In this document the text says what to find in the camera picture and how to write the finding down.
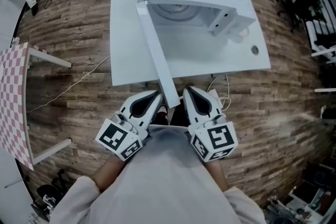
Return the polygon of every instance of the white table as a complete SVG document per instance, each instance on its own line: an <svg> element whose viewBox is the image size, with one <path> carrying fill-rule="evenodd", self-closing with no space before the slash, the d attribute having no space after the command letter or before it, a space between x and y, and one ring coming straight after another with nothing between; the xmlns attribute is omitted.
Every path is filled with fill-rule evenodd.
<svg viewBox="0 0 336 224"><path fill-rule="evenodd" d="M158 79L139 23L137 0L111 0L110 52L114 86ZM206 33L159 32L162 49L173 78L270 68L259 21L241 44L209 37ZM258 55L251 51L258 47Z"/></svg>
<svg viewBox="0 0 336 224"><path fill-rule="evenodd" d="M26 78L31 56L67 68L71 68L71 63L28 43L0 52L0 66L4 68L0 79L0 146L33 170L33 165L70 145L71 139L65 139L38 155L32 153L26 118Z"/></svg>

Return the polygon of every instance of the gray shirt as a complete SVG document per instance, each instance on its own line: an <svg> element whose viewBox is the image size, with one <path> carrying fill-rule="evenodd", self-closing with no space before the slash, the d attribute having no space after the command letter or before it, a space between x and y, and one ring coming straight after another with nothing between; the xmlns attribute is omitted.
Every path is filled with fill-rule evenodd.
<svg viewBox="0 0 336 224"><path fill-rule="evenodd" d="M237 188L221 192L177 127L153 127L151 140L100 194L80 177L51 214L51 224L265 224Z"/></svg>

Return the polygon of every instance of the table leg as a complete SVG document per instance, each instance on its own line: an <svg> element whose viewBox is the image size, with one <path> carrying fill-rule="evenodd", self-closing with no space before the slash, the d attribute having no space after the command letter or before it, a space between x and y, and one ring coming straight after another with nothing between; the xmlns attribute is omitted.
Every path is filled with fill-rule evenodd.
<svg viewBox="0 0 336 224"><path fill-rule="evenodd" d="M11 44L11 46L13 47L13 46L16 46L16 45L19 45L20 44L20 38L19 37L14 37L13 39L12 39L12 44Z"/></svg>
<svg viewBox="0 0 336 224"><path fill-rule="evenodd" d="M52 146L51 148L42 151L37 157L33 159L33 165L43 161L47 157L52 156L52 154L60 151L62 148L65 148L66 146L70 145L72 143L72 140L70 138L65 139L64 141L56 144L55 146Z"/></svg>
<svg viewBox="0 0 336 224"><path fill-rule="evenodd" d="M134 83L133 85L139 88L146 88L148 86L147 82L138 82Z"/></svg>
<svg viewBox="0 0 336 224"><path fill-rule="evenodd" d="M41 52L31 47L29 48L29 54L41 58L43 60L46 60L48 62L55 63L59 66L71 68L71 62L67 62L57 57L51 56L49 54L45 54L44 52Z"/></svg>
<svg viewBox="0 0 336 224"><path fill-rule="evenodd" d="M315 89L314 92L336 92L336 88Z"/></svg>
<svg viewBox="0 0 336 224"><path fill-rule="evenodd" d="M334 62L336 62L336 57L332 57L331 58L331 60L329 60L329 61L326 61L326 63L334 63Z"/></svg>
<svg viewBox="0 0 336 224"><path fill-rule="evenodd" d="M179 100L179 95L176 91L159 38L155 32L154 24L150 17L146 2L138 2L136 4L136 9L138 11L144 37L148 41L149 52L152 55L154 66L159 77L160 88L165 97L166 104L170 109L174 108L181 102Z"/></svg>
<svg viewBox="0 0 336 224"><path fill-rule="evenodd" d="M315 56L318 56L318 55L323 55L323 54L327 54L329 52L334 52L336 51L336 48L333 47L333 48L330 48L330 49L326 49L326 50L321 50L321 51L318 51L318 52L314 52L311 54L312 57L315 57Z"/></svg>

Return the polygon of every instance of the white cable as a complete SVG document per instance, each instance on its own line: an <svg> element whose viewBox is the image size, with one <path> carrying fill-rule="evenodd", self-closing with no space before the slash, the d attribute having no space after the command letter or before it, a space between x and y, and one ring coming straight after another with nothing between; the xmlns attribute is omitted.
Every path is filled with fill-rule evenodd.
<svg viewBox="0 0 336 224"><path fill-rule="evenodd" d="M34 110L37 110L37 109L41 108L42 106L46 106L46 105L48 105L49 103L55 101L55 100L56 100L57 98L59 98L62 94L64 94L64 93L66 93L67 91L69 91L73 86L75 86L76 84L80 83L86 76L88 76L88 75L90 75L92 72L94 72L94 71L95 71L95 70L96 70L102 63L104 63L104 62L105 62L107 59L109 59L109 58L110 58L110 56L109 56L108 58L102 60L99 64L96 65L96 67L95 67L92 71L90 71L89 73L87 73L84 77L82 77L80 80L78 80L75 84L71 85L66 91L64 91L63 93L61 93L58 97L56 97L56 98L50 100L50 101L49 101L48 103L46 103L46 104L40 105L39 107L37 107L37 108L35 108L35 109L32 109L32 110L28 111L27 113L33 112Z"/></svg>
<svg viewBox="0 0 336 224"><path fill-rule="evenodd" d="M10 37L10 36L4 35L4 34L2 34L2 33L0 33L0 35L1 35L1 36L4 36L4 37L7 37L7 38L11 38L11 39L15 38L15 37Z"/></svg>
<svg viewBox="0 0 336 224"><path fill-rule="evenodd" d="M206 90L206 92L209 92L210 87L212 86L212 84L214 84L214 82L216 81L216 79L217 79L218 77L216 77L216 78L210 83L210 85L209 85L208 89ZM222 111L227 110L227 109L230 107L230 105L231 105L231 98L230 98L230 84L229 84L229 79L228 79L228 77L227 77L227 74L225 75L225 77L226 77L226 82L227 82L227 97L220 97L220 98L219 98L220 100L223 101L223 102L222 102L222 107L223 107ZM226 101L226 100L229 100L229 104L228 104L227 107L224 109L224 104L225 104L225 101Z"/></svg>

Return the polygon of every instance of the white plate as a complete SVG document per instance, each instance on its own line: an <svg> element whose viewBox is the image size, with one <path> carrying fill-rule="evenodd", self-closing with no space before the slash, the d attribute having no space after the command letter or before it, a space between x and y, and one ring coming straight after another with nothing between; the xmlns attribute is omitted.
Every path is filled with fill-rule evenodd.
<svg viewBox="0 0 336 224"><path fill-rule="evenodd" d="M4 64L0 63L0 81L2 80L3 76L4 76Z"/></svg>

